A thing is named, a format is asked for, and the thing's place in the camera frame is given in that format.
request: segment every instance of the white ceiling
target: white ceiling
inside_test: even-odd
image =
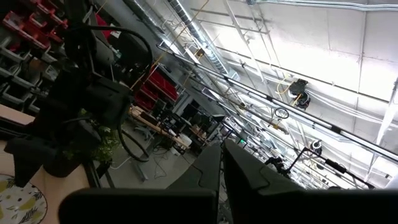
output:
[[[185,1],[189,9],[199,9],[205,1]],[[244,2],[230,1],[236,16],[250,18],[251,8]],[[261,10],[267,21],[276,54],[281,66],[329,83],[389,100],[396,80],[398,62],[398,30],[391,29],[390,22],[398,20],[396,12],[361,12],[348,9],[330,9],[319,7],[297,7],[281,4],[261,4]],[[222,1],[210,1],[198,15],[211,38],[217,37],[214,44],[223,49],[232,50],[249,56],[245,44],[239,38],[235,28],[218,24],[233,25]],[[364,35],[364,59],[359,80],[361,43],[363,24],[366,16]],[[257,29],[254,21],[238,18],[239,25],[246,29]],[[271,60],[256,32],[248,32],[250,46],[258,60],[277,63],[273,54]],[[220,50],[224,57],[235,61],[242,59]],[[335,98],[345,99],[345,92],[334,92],[318,84],[313,87]],[[356,97],[345,100],[355,104]],[[366,102],[359,101],[359,107]],[[384,112],[372,110],[383,115]]]
[[[165,20],[173,21],[172,24],[180,22],[178,16],[172,15],[170,6],[165,1],[147,0],[147,2]],[[180,2],[186,9],[190,9],[192,14],[196,14],[205,0],[180,0]],[[366,4],[367,0],[351,0],[350,2]],[[396,2],[369,1],[369,4],[376,3]],[[245,38],[249,39],[249,46],[257,60],[274,65],[280,62],[280,66],[286,69],[389,101],[398,74],[398,30],[394,29],[398,21],[398,12],[363,12],[351,9],[260,4],[260,10],[272,40],[271,45],[264,34],[264,29],[261,30],[263,34],[255,32],[257,26],[252,20],[252,14],[262,26],[257,6],[250,7],[245,2],[231,0],[229,5],[237,17],[239,26],[244,29]],[[250,52],[239,37],[223,1],[210,0],[198,14],[197,19],[201,21],[202,27],[210,38],[214,40],[213,43],[222,57],[234,62],[242,60],[251,67],[256,67],[253,61],[248,59]],[[183,34],[183,36],[190,38],[189,34]],[[232,67],[247,80],[241,67]],[[259,63],[259,67],[264,73],[277,75],[267,65]],[[258,83],[257,86],[262,88],[260,90],[266,92],[264,85],[259,83],[259,77],[253,74],[252,78],[256,84]],[[387,108],[386,103],[362,96],[358,98],[355,94],[324,83],[310,81],[308,87],[352,108],[358,104],[358,110],[378,114],[380,118]],[[353,131],[371,142],[374,142],[379,130],[379,124],[367,121],[356,122],[352,116],[345,116],[316,100],[307,112],[348,131]],[[385,142],[383,142],[384,147],[396,151],[398,146],[396,133],[396,129],[387,132]]]

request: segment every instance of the ceiling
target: ceiling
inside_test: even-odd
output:
[[[146,1],[163,18],[165,24],[174,29],[175,35],[184,29],[185,26],[180,23],[180,18],[167,1]],[[206,1],[180,0],[180,2],[191,15],[194,15]],[[367,1],[351,2],[366,4]],[[368,3],[380,4],[381,2],[377,0]],[[392,4],[392,2],[394,1],[383,1],[383,4]],[[394,82],[398,77],[396,72],[398,71],[398,44],[396,43],[398,30],[391,28],[395,24],[394,21],[398,21],[398,12],[364,12],[270,3],[248,6],[245,1],[232,0],[228,1],[228,4],[257,60],[256,63],[251,60],[251,53],[240,38],[223,1],[210,0],[198,13],[197,21],[203,31],[209,35],[222,59],[239,73],[241,82],[249,86],[254,84],[255,88],[264,93],[272,90],[269,94],[278,98],[275,92],[277,84],[262,82],[255,69],[258,66],[268,77],[276,80],[285,79],[287,83],[297,79],[292,76],[292,73],[275,69],[280,66],[308,77],[308,89],[319,96],[331,99],[352,110],[383,119]],[[185,47],[195,45],[192,35],[187,30],[177,39]],[[211,66],[205,58],[200,59],[200,62],[207,67]],[[252,69],[254,72],[248,69],[245,71],[239,65],[240,62],[254,68]],[[286,87],[286,85],[281,85],[279,88],[284,90]],[[370,97],[358,96],[357,92]],[[250,100],[244,95],[241,95],[241,98]],[[286,96],[281,96],[281,99],[285,101]],[[356,119],[324,104],[324,100],[316,98],[312,98],[306,112],[371,142],[375,141],[380,128],[380,124]],[[395,120],[398,121],[398,115],[395,115]],[[308,138],[306,140],[300,133],[298,124],[293,125],[289,121],[284,125],[290,127],[291,132],[289,136],[281,136],[281,138],[292,144],[303,144],[311,138],[325,138],[321,134],[313,133],[311,128],[304,127],[304,135]],[[396,134],[397,128],[390,127],[382,146],[396,152],[398,146]],[[370,152],[356,146],[351,147],[335,142],[332,139],[328,141],[328,145],[330,149],[327,149],[326,153],[329,157],[336,158],[342,164],[346,161],[345,166],[350,166],[349,162],[355,161],[356,165],[360,164],[362,168],[356,170],[356,173],[361,177],[366,176],[367,172],[363,169],[369,169],[372,158]],[[378,186],[383,187],[388,182],[388,179],[383,177],[389,174],[386,173],[387,170],[392,170],[389,175],[394,176],[398,169],[396,169],[397,166],[384,159],[377,160],[377,164],[375,172],[378,172],[378,175],[375,174],[376,176],[372,178]]]

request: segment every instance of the table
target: table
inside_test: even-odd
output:
[[[141,109],[140,107],[138,107],[138,106],[134,106],[134,107],[130,110],[130,115],[131,115],[134,119],[138,120],[139,122],[142,122],[142,123],[145,124],[146,126],[150,127],[150,128],[153,129],[154,131],[156,131],[157,133],[169,137],[169,138],[172,139],[173,141],[175,141],[175,142],[179,143],[180,145],[184,146],[186,149],[189,148],[189,146],[186,145],[186,144],[182,141],[182,139],[181,139],[180,137],[172,136],[168,131],[162,129],[162,128],[159,127],[158,125],[154,125],[154,124],[152,124],[151,122],[145,120],[144,118],[142,118],[142,117],[140,116],[141,113],[145,113],[145,111],[144,111],[143,109]]]
[[[166,131],[166,130],[162,129],[161,127],[159,127],[159,126],[158,126],[159,124],[154,125],[154,124],[152,124],[151,122],[145,120],[143,117],[141,117],[141,113],[145,113],[145,111],[144,111],[143,109],[141,109],[140,107],[138,107],[138,106],[133,106],[133,107],[130,109],[130,112],[129,112],[129,114],[130,114],[134,119],[136,119],[137,121],[139,121],[139,122],[141,122],[141,123],[147,125],[147,126],[150,127],[151,129],[153,129],[154,131],[156,131],[157,133],[159,133],[159,135],[156,136],[156,137],[154,138],[154,140],[153,140],[153,141],[149,144],[149,146],[147,147],[146,151],[147,151],[148,154],[151,154],[151,153],[152,153],[152,151],[153,151],[153,149],[155,148],[155,146],[158,145],[158,143],[162,142],[164,137],[172,139],[174,142],[179,143],[179,144],[180,144],[181,146],[183,146],[185,149],[188,149],[188,148],[189,148],[189,146],[186,145],[186,144],[182,141],[182,139],[181,139],[180,137],[172,136],[168,131]],[[145,174],[145,172],[141,169],[139,163],[138,163],[137,161],[135,161],[134,165],[135,165],[135,167],[136,167],[136,170],[137,170],[138,174],[140,175],[141,180],[142,180],[142,181],[148,180],[148,176],[147,176],[147,175]]]
[[[21,124],[34,120],[33,117],[0,105],[0,116]],[[7,142],[0,141],[0,174],[14,175],[14,158],[4,152]],[[41,224],[57,224],[58,207],[61,201],[70,193],[90,187],[87,168],[81,165],[66,178],[53,177],[44,171],[43,167],[33,176],[30,182],[35,185],[47,199],[47,214]]]

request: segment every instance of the green leaves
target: green leaves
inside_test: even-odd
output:
[[[88,112],[84,109],[80,111],[81,115],[87,115]],[[64,151],[63,154],[67,159],[72,159],[75,156],[89,157],[92,160],[99,162],[109,162],[112,160],[113,151],[117,146],[120,145],[120,140],[116,130],[112,130],[108,127],[101,126],[97,121],[91,119],[90,124],[97,131],[101,137],[101,145],[97,149],[89,150],[88,152],[80,152],[77,150]]]

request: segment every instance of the ceiling rail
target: ceiling rail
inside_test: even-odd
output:
[[[367,140],[365,140],[365,139],[363,139],[363,138],[361,138],[361,137],[359,137],[359,136],[357,136],[357,135],[355,135],[353,133],[347,132],[347,131],[345,131],[345,130],[343,130],[343,129],[341,129],[341,128],[333,125],[333,124],[330,124],[330,123],[328,123],[328,122],[326,122],[326,121],[324,121],[324,120],[322,120],[320,118],[316,118],[316,117],[314,117],[311,114],[308,114],[308,113],[306,113],[306,112],[304,112],[302,110],[299,110],[299,109],[297,109],[297,108],[295,108],[293,106],[290,106],[290,105],[288,105],[286,103],[283,103],[283,102],[281,102],[281,101],[279,101],[279,100],[277,100],[277,99],[275,99],[275,98],[273,98],[273,97],[271,97],[269,95],[261,93],[260,91],[257,91],[255,89],[251,88],[250,86],[247,86],[247,85],[245,85],[245,84],[243,84],[241,82],[238,82],[236,80],[230,79],[229,77],[227,77],[225,75],[222,75],[222,74],[217,73],[217,72],[215,72],[215,71],[213,71],[213,70],[211,70],[209,68],[206,68],[206,67],[204,67],[204,66],[202,66],[200,64],[197,64],[197,63],[195,63],[195,62],[193,62],[193,61],[191,61],[191,60],[189,60],[189,59],[187,59],[187,58],[185,58],[183,56],[177,55],[174,52],[172,52],[171,50],[168,50],[168,49],[166,49],[166,48],[164,48],[162,46],[158,45],[157,47],[160,50],[164,50],[167,53],[173,55],[174,57],[177,57],[178,59],[183,60],[184,62],[187,62],[187,63],[189,63],[191,65],[194,65],[194,66],[198,67],[199,69],[201,69],[201,70],[203,70],[205,72],[208,72],[210,75],[213,75],[214,77],[224,79],[225,81],[227,81],[232,86],[235,85],[235,86],[238,86],[238,87],[242,88],[243,90],[246,90],[250,95],[262,98],[264,100],[263,103],[267,102],[267,104],[269,104],[269,105],[273,105],[273,106],[277,105],[277,106],[283,107],[287,111],[289,111],[289,112],[291,112],[293,114],[296,114],[298,117],[301,117],[303,119],[307,119],[307,120],[313,122],[312,126],[314,128],[315,127],[319,127],[319,128],[322,128],[322,129],[327,129],[328,131],[330,131],[332,133],[339,134],[340,136],[343,136],[343,137],[346,137],[346,138],[352,140],[353,143],[355,143],[355,144],[357,144],[359,146],[362,146],[362,147],[364,147],[367,150],[375,152],[375,153],[379,154],[380,156],[384,157],[385,159],[388,159],[388,160],[390,160],[392,162],[398,162],[398,155],[397,154],[394,154],[394,153],[388,151],[387,149],[384,149],[381,146],[373,144],[373,143],[371,143],[371,142],[369,142],[369,141],[367,141]]]
[[[353,2],[305,1],[305,0],[257,0],[256,3],[288,4],[293,6],[332,7],[360,11],[398,11],[396,4],[358,4]]]

